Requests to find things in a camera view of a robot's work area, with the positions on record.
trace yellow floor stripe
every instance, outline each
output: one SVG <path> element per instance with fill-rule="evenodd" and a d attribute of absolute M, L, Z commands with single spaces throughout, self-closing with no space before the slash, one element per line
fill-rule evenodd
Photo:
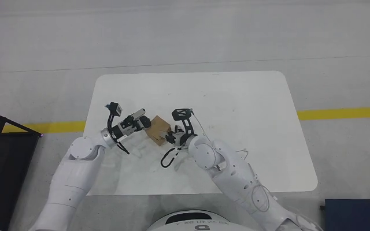
<path fill-rule="evenodd" d="M 298 118 L 305 120 L 334 120 L 345 118 L 370 118 L 370 107 L 355 109 L 320 109 L 297 111 Z M 41 124 L 24 124 L 40 133 L 61 133 L 61 132 L 83 132 L 85 121 L 75 122 L 51 122 Z M 5 125 L 3 132 L 22 132 L 23 130 L 12 125 Z"/>
<path fill-rule="evenodd" d="M 334 120 L 370 117 L 370 107 L 297 111 L 299 120 Z"/>
<path fill-rule="evenodd" d="M 61 132 L 83 132 L 85 129 L 85 121 L 75 122 L 52 122 L 41 124 L 23 124 L 40 133 L 61 133 Z M 3 132 L 23 132 L 22 129 L 16 128 L 13 125 L 5 125 Z"/>

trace cardboard box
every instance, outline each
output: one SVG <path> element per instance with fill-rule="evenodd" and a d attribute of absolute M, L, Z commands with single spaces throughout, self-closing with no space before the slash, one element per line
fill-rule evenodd
<path fill-rule="evenodd" d="M 160 132 L 169 131 L 171 131 L 170 124 L 159 116 L 155 116 L 151 121 L 151 127 L 145 130 L 148 137 L 151 138 L 158 146 L 161 146 L 166 142 L 165 138 L 160 137 Z"/>

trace white tabletop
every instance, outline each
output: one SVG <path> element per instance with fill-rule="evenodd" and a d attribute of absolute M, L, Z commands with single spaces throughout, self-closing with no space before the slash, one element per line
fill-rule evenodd
<path fill-rule="evenodd" d="M 110 74 L 95 85 L 84 136 L 106 126 L 104 105 L 118 102 L 123 120 L 140 108 L 175 123 L 171 112 L 193 108 L 210 139 L 222 139 L 246 158 L 261 182 L 272 192 L 311 191 L 317 177 L 289 88 L 280 72 L 217 72 Z M 202 134 L 194 118 L 195 132 Z M 134 133 L 106 153 L 89 195 L 155 195 L 219 193 L 194 161 L 181 152 L 167 169 L 160 159 L 172 146 L 162 147 L 145 132 Z"/>

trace black cable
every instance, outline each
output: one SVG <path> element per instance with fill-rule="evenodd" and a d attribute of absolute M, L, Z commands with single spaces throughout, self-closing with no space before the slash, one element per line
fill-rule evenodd
<path fill-rule="evenodd" d="M 161 166 L 163 167 L 163 168 L 168 168 L 171 164 L 172 164 L 172 162 L 175 160 L 175 157 L 172 157 L 172 159 L 171 159 L 171 161 L 167 164 L 167 165 L 164 165 L 163 164 L 163 161 L 164 161 L 164 159 L 168 156 L 168 154 L 170 153 L 170 152 L 172 152 L 173 150 L 175 150 L 175 148 L 171 148 L 170 150 L 168 150 L 167 152 L 166 152 L 166 154 L 164 154 L 164 156 L 162 157 L 162 160 L 161 160 Z"/>
<path fill-rule="evenodd" d="M 124 152 L 127 153 L 127 155 L 129 155 L 130 153 L 128 152 L 128 150 L 125 148 L 125 146 L 123 146 L 123 144 L 118 141 L 112 134 L 112 123 L 113 123 L 113 119 L 114 119 L 114 115 L 112 113 L 109 114 L 109 117 L 108 117 L 108 121 L 107 121 L 107 128 L 108 128 L 108 132 L 110 134 L 110 137 L 113 139 L 113 141 L 117 144 L 118 148 Z"/>

